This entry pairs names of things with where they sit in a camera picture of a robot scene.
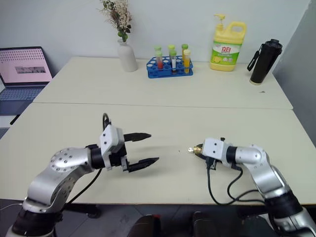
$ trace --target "black cable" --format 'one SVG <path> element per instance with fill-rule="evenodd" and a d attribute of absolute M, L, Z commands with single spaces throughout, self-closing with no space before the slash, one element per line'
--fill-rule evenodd
<path fill-rule="evenodd" d="M 53 229 L 53 237 L 57 237 L 57 232 L 56 232 L 56 228 L 55 227 Z"/>
<path fill-rule="evenodd" d="M 96 176 L 92 179 L 92 181 L 84 188 L 82 189 L 76 196 L 73 197 L 73 199 L 71 199 L 68 203 L 66 203 L 65 207 L 67 207 L 67 205 L 70 205 L 74 200 L 76 200 L 81 194 L 83 194 L 88 188 L 90 188 L 90 186 L 94 183 L 94 181 L 96 181 L 96 179 L 99 177 L 100 173 L 101 173 L 102 169 L 99 169 L 98 173 L 96 174 Z"/>
<path fill-rule="evenodd" d="M 275 220 L 273 218 L 273 216 L 268 213 L 268 218 L 269 218 L 269 221 L 271 223 L 271 226 L 272 226 L 272 229 L 279 235 L 279 236 L 285 236 L 285 233 L 283 231 L 281 231 L 278 226 L 276 225 L 275 223 Z"/>
<path fill-rule="evenodd" d="M 236 169 L 236 170 L 239 170 L 239 171 L 240 171 L 240 174 L 237 176 L 237 178 L 235 178 L 235 179 L 227 186 L 227 194 L 228 194 L 228 196 L 229 196 L 231 199 L 236 199 L 237 201 L 240 201 L 240 202 L 256 201 L 256 202 L 261 202 L 261 203 L 264 204 L 264 201 L 259 200 L 259 199 L 240 199 L 241 197 L 245 196 L 245 195 L 248 194 L 248 193 L 259 192 L 257 189 L 248 190 L 248 191 L 242 193 L 241 195 L 239 195 L 238 197 L 233 197 L 233 196 L 231 195 L 230 189 L 231 189 L 232 185 L 233 185 L 238 179 L 240 179 L 241 176 L 242 176 L 242 174 L 243 174 L 243 170 L 242 170 L 241 167 L 235 165 L 235 169 Z"/>
<path fill-rule="evenodd" d="M 102 116 L 102 126 L 103 126 L 102 131 L 104 131 L 105 127 L 108 124 L 111 124 L 110 119 L 109 119 L 108 115 L 106 113 L 104 113 Z M 84 189 L 82 189 L 76 196 L 74 196 L 68 203 L 66 203 L 61 211 L 63 211 L 68 205 L 70 205 L 72 202 L 74 202 L 81 194 L 83 194 L 88 188 L 90 188 L 90 186 L 96 181 L 96 179 L 101 174 L 101 171 L 102 171 L 102 169 L 99 169 L 98 173 L 91 180 L 91 182 Z"/>
<path fill-rule="evenodd" d="M 208 186 L 208 191 L 209 191 L 209 194 L 211 195 L 213 201 L 217 204 L 217 205 L 231 205 L 233 204 L 234 202 L 236 201 L 244 201 L 244 202 L 248 202 L 248 201 L 258 201 L 258 202 L 261 202 L 261 203 L 264 203 L 262 200 L 256 200 L 256 199 L 247 199 L 247 200 L 240 200 L 241 197 L 245 196 L 246 194 L 248 193 L 251 193 L 251 192 L 257 192 L 257 190 L 249 190 L 249 191 L 246 191 L 242 194 L 240 194 L 238 197 L 233 197 L 231 194 L 230 194 L 230 187 L 232 186 L 232 184 L 234 182 L 236 182 L 243 174 L 243 171 L 242 169 L 240 169 L 240 174 L 237 176 L 237 178 L 235 178 L 227 187 L 227 190 L 228 190 L 228 195 L 230 196 L 230 198 L 232 199 L 231 201 L 227 202 L 227 203 L 220 203 L 216 200 L 216 198 L 214 197 L 213 193 L 212 193 L 212 189 L 211 189 L 211 181 L 210 181 L 210 165 L 208 164 L 207 165 L 207 186 Z"/>

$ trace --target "vase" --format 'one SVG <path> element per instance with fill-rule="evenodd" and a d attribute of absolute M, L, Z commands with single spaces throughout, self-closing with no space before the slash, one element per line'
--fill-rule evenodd
<path fill-rule="evenodd" d="M 118 56 L 124 71 L 133 72 L 138 69 L 133 48 L 123 40 L 118 40 Z"/>

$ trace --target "green label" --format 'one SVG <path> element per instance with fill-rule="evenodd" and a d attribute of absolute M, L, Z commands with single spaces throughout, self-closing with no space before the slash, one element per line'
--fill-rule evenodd
<path fill-rule="evenodd" d="M 241 44 L 220 43 L 214 41 L 211 63 L 235 65 Z"/>

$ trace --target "test tube cap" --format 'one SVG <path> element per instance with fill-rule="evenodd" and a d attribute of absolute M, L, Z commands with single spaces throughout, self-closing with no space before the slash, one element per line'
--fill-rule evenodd
<path fill-rule="evenodd" d="M 188 49 L 188 48 L 189 48 L 189 46 L 188 46 L 186 43 L 184 43 L 183 45 L 181 45 L 181 47 L 182 47 L 182 49 Z"/>
<path fill-rule="evenodd" d="M 177 51 L 174 49 L 170 50 L 170 56 L 177 56 Z"/>
<path fill-rule="evenodd" d="M 161 57 L 162 56 L 162 52 L 160 50 L 156 51 L 156 57 Z"/>
<path fill-rule="evenodd" d="M 169 51 L 170 50 L 173 50 L 173 49 L 175 49 L 176 48 L 176 46 L 174 45 L 174 44 L 170 44 L 170 45 L 168 45 L 168 49 L 169 49 Z"/>
<path fill-rule="evenodd" d="M 183 50 L 183 54 L 184 55 L 190 55 L 191 51 L 189 49 L 185 49 L 185 50 Z"/>
<path fill-rule="evenodd" d="M 154 49 L 155 49 L 155 51 L 161 51 L 161 46 L 160 45 L 155 45 Z"/>

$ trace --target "brass connector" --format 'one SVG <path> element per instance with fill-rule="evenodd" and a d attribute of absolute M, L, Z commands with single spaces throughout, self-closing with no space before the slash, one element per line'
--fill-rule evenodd
<path fill-rule="evenodd" d="M 189 147 L 188 148 L 188 152 L 190 153 L 194 153 L 196 155 L 199 155 L 202 153 L 202 148 L 201 147 L 197 147 L 197 146 L 194 146 L 193 148 L 192 147 Z"/>

